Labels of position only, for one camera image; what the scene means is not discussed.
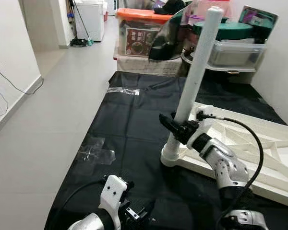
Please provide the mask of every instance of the green container lid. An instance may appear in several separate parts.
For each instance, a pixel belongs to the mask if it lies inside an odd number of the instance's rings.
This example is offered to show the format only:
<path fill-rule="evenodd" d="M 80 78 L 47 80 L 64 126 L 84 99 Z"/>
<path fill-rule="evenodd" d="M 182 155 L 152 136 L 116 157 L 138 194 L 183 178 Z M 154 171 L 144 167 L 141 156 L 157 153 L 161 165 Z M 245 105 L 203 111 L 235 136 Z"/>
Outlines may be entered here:
<path fill-rule="evenodd" d="M 239 40 L 252 36 L 253 26 L 245 23 L 226 23 L 225 21 L 226 20 L 223 19 L 222 23 L 220 23 L 219 31 L 216 36 L 217 41 L 221 41 L 223 39 Z M 197 35 L 200 35 L 204 24 L 205 21 L 194 24 L 193 32 Z"/>

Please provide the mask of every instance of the clear plastic tape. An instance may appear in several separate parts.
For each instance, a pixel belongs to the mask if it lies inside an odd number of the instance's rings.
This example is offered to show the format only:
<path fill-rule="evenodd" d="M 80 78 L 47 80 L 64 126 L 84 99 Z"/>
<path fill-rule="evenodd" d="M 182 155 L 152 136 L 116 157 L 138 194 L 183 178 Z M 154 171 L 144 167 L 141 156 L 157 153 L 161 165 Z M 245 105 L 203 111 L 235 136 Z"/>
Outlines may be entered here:
<path fill-rule="evenodd" d="M 74 174 L 92 175 L 97 164 L 111 165 L 115 161 L 115 151 L 102 149 L 104 138 L 89 137 L 76 156 Z"/>
<path fill-rule="evenodd" d="M 131 90 L 123 87 L 109 87 L 107 93 L 109 92 L 121 92 L 125 94 L 130 94 L 130 95 L 136 95 L 139 96 L 140 90 Z"/>

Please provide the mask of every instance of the white pole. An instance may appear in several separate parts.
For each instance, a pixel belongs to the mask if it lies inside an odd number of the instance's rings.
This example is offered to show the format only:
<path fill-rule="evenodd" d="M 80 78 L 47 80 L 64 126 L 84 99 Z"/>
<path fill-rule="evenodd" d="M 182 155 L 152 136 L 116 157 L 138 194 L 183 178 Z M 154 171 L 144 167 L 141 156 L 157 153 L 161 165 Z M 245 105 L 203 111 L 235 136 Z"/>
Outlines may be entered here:
<path fill-rule="evenodd" d="M 193 103 L 201 86 L 207 61 L 215 43 L 222 15 L 223 10 L 217 6 L 213 6 L 207 11 L 204 27 L 195 50 L 193 61 L 176 111 L 174 120 L 178 123 L 182 123 L 189 118 Z M 161 162 L 164 165 L 169 167 L 175 165 L 174 161 L 179 158 L 179 145 L 179 141 L 177 141 L 174 136 L 170 134 L 168 142 L 161 153 Z"/>

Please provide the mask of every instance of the orange lid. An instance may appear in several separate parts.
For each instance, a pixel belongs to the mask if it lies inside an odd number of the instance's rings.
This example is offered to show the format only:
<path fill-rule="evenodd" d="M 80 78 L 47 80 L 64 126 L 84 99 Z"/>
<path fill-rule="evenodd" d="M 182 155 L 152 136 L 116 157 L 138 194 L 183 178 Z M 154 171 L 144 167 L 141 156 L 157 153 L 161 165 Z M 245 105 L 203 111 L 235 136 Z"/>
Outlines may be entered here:
<path fill-rule="evenodd" d="M 151 10 L 140 10 L 131 8 L 119 8 L 117 10 L 117 15 L 128 21 L 142 19 L 147 21 L 153 21 L 159 24 L 166 23 L 172 17 L 172 15 L 156 14 L 154 11 Z"/>

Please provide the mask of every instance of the black tablecloth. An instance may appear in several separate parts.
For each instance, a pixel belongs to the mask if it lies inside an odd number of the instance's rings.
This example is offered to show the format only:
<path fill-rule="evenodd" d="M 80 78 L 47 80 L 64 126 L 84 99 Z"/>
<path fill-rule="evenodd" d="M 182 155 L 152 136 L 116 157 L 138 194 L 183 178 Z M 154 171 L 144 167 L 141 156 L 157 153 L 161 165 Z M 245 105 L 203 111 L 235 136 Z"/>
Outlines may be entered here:
<path fill-rule="evenodd" d="M 158 115 L 175 112 L 185 78 L 116 72 L 110 87 L 140 89 L 139 95 L 107 93 L 82 146 L 91 137 L 105 138 L 103 149 L 114 150 L 111 165 L 97 164 L 92 173 L 81 172 L 79 161 L 70 167 L 48 216 L 48 223 L 62 202 L 79 186 L 104 174 L 116 174 L 134 181 L 129 192 L 135 211 L 156 199 L 151 230 L 212 230 L 220 214 L 216 182 L 181 167 L 166 168 L 160 152 L 169 132 L 159 123 Z M 196 101 L 216 107 L 284 122 L 250 86 L 219 81 L 206 76 Z M 73 222 L 94 211 L 102 186 L 87 187 L 73 197 L 60 216 L 57 230 L 66 230 Z M 288 207 L 256 196 L 270 230 L 288 230 Z"/>

